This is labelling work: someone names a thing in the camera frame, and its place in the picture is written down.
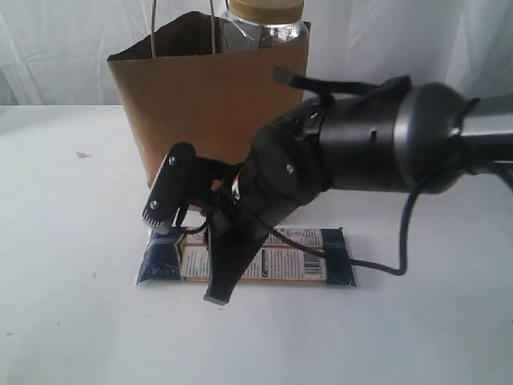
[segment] white backdrop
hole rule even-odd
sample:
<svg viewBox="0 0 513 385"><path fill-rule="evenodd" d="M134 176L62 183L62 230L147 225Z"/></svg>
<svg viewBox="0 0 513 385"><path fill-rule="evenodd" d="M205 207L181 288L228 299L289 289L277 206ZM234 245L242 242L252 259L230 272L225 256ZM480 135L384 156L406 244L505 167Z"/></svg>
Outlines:
<svg viewBox="0 0 513 385"><path fill-rule="evenodd" d="M157 24L188 10L208 0L160 0ZM0 0L0 104L118 103L106 58L148 34L150 12L151 0ZM304 19L311 76L513 91L513 0L305 0Z"/></svg>

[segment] jar lid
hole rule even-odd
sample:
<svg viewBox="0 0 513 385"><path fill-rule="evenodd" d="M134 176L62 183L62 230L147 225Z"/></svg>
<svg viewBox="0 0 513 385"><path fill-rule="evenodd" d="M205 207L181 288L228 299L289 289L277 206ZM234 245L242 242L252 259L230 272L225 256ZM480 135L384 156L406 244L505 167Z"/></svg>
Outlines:
<svg viewBox="0 0 513 385"><path fill-rule="evenodd" d="M258 24L292 24L303 15L304 0L230 0L238 18Z"/></svg>

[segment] plastic jar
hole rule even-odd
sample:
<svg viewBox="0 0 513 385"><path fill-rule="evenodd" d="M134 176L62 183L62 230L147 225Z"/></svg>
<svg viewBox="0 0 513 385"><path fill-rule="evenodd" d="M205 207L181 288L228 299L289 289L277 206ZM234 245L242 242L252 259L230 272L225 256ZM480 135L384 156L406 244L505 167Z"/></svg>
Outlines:
<svg viewBox="0 0 513 385"><path fill-rule="evenodd" d="M258 50L306 39L303 0L230 0L220 16L221 49Z"/></svg>

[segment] bag handle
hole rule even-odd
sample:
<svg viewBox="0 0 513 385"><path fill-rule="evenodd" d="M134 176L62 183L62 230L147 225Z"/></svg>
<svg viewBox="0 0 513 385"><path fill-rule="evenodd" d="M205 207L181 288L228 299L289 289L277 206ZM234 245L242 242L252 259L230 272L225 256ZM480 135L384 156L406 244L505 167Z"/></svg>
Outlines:
<svg viewBox="0 0 513 385"><path fill-rule="evenodd" d="M216 16L214 15L214 1L209 0L210 2L210 35L212 37L212 55L216 54ZM228 9L228 0L224 0L226 3L226 9ZM151 6L151 32L150 32L150 43L151 43L151 56L152 58L157 57L156 47L155 47L155 18L157 11L157 0L153 0L153 5Z"/></svg>

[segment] brown paper bag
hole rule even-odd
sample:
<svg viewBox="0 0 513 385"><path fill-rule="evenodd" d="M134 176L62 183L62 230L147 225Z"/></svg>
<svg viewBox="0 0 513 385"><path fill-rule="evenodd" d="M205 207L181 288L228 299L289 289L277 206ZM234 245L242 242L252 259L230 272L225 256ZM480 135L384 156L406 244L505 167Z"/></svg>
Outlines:
<svg viewBox="0 0 513 385"><path fill-rule="evenodd" d="M180 141L192 143L198 156L243 161L253 135L301 102L302 91L275 83L273 69L304 74L308 40L211 55L210 21L184 14L155 33L158 57L151 57L147 36L107 60L149 184ZM219 38L216 45L219 51Z"/></svg>

